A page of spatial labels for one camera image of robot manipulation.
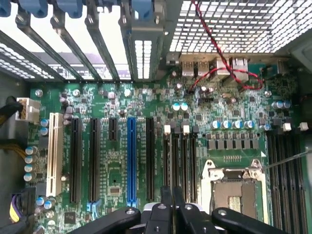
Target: pci express slot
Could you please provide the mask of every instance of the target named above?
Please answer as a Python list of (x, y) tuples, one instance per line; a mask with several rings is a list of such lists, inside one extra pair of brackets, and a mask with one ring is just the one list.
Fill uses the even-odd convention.
[(72, 121), (72, 134), (70, 142), (70, 202), (78, 203), (81, 199), (81, 144), (82, 144), (82, 123), (80, 118)]
[(50, 113), (46, 196), (61, 193), (63, 160), (63, 115)]
[[(269, 163), (300, 153), (300, 137), (268, 132)], [(302, 159), (270, 169), (273, 222), (288, 233), (307, 234)]]
[(183, 198), (186, 202), (189, 201), (187, 141), (188, 138), (181, 134), (181, 185)]
[(90, 120), (89, 147), (89, 202), (99, 199), (99, 164), (100, 164), (100, 120)]
[(118, 140), (118, 120), (117, 118), (108, 119), (108, 139), (112, 141)]
[(127, 120), (127, 206), (137, 205), (137, 120), (129, 117)]
[(168, 136), (163, 136), (163, 185), (169, 186), (169, 139)]
[(172, 154), (170, 166), (172, 168), (172, 187), (179, 186), (179, 135), (172, 134)]
[(155, 132), (154, 118), (146, 118), (146, 198), (154, 201)]
[(191, 202), (197, 203), (197, 161), (196, 161), (196, 134), (190, 134), (190, 186)]

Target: green circuit board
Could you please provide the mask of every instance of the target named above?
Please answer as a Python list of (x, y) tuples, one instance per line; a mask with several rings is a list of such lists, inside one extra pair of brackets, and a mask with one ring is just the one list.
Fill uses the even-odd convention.
[[(250, 64), (249, 71), (259, 74), (264, 64)], [(276, 69), (273, 69), (268, 76), (273, 76)], [(260, 91), (244, 91), (239, 93), (236, 87), (215, 86), (214, 91), (209, 97), (214, 101), (198, 105), (198, 97), (191, 95), (185, 97), (183, 89), (190, 87), (194, 82), (192, 78), (170, 78), (165, 77), (156, 83), (45, 83), (33, 84), (30, 98), (41, 102), (40, 118), (49, 118), (50, 113), (61, 112), (59, 101), (61, 93), (67, 94), (69, 104), (74, 108), (74, 116), (81, 118), (82, 126), (82, 180), (81, 180), (81, 202), (72, 204), (69, 202), (69, 182), (62, 183), (62, 193), (57, 196), (54, 216), (47, 218), (44, 213), (37, 217), (37, 225), (42, 224), (49, 234), (63, 234), (76, 229), (93, 220), (92, 213), (86, 207), (88, 203), (88, 172), (89, 172), (89, 138), (90, 138), (90, 119), (99, 118), (100, 124), (100, 216), (110, 213), (120, 207), (126, 206), (127, 195), (127, 118), (136, 118), (137, 135), (137, 207), (143, 210), (148, 203), (146, 199), (146, 135), (145, 118), (154, 117), (159, 124), (156, 126), (156, 147), (155, 147), (155, 201), (160, 201), (160, 187), (163, 185), (163, 129), (165, 124), (181, 126), (187, 123), (190, 127), (198, 125), (199, 134), (196, 141), (197, 156), (197, 176), (198, 186), (204, 164), (207, 159), (214, 161), (217, 167), (248, 167), (253, 159), (259, 159), (262, 165), (268, 164), (267, 142), (265, 134), (259, 129), (259, 119), (262, 118), (266, 123), (272, 123), (273, 118), (279, 118), (282, 122), (291, 118), (293, 124), (298, 126), (300, 114), (297, 107), (284, 112), (275, 111), (271, 104), (276, 100), (285, 100), (296, 92), (294, 77), (283, 77), (266, 82)], [(182, 90), (175, 91), (177, 83), (183, 85)], [(37, 97), (35, 91), (41, 89), (42, 97)], [(74, 97), (73, 91), (80, 90), (80, 96)], [(130, 90), (131, 95), (126, 97), (125, 90)], [(108, 99), (103, 95), (103, 91), (114, 92), (115, 97)], [(271, 97), (264, 95), (265, 91), (272, 91)], [(237, 103), (227, 104), (222, 94), (230, 94), (237, 99)], [(173, 111), (174, 103), (186, 103), (186, 111)], [(120, 110), (126, 110), (124, 117), (119, 114)], [(108, 140), (108, 118), (118, 118), (119, 141), (111, 142)], [(246, 130), (213, 130), (211, 123), (214, 120), (252, 120), (255, 126)], [(69, 173), (70, 125), (64, 127), (64, 151), (63, 151), (63, 174)], [(29, 145), (38, 145), (40, 126), (31, 125), (29, 127)], [(254, 139), (258, 142), (258, 149), (211, 149), (208, 147), (209, 140), (223, 139)], [(42, 174), (37, 178), (37, 182), (45, 182), (46, 177), (46, 151), (41, 150), (38, 173)], [(118, 187), (120, 195), (110, 194), (110, 188)], [(267, 197), (269, 207), (269, 223), (272, 224), (272, 206), (270, 199), (270, 181), (267, 176)], [(256, 206), (257, 218), (263, 221), (261, 189), (256, 187)], [(65, 213), (75, 212), (72, 223), (64, 221)]]

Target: purple cable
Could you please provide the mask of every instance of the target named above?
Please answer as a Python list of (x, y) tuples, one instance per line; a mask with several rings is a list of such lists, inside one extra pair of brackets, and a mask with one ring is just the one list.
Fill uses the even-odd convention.
[(21, 214), (15, 205), (15, 199), (16, 199), (16, 196), (14, 195), (12, 198), (12, 207), (13, 207), (14, 211), (16, 212), (16, 214), (18, 215), (18, 217), (21, 218)]

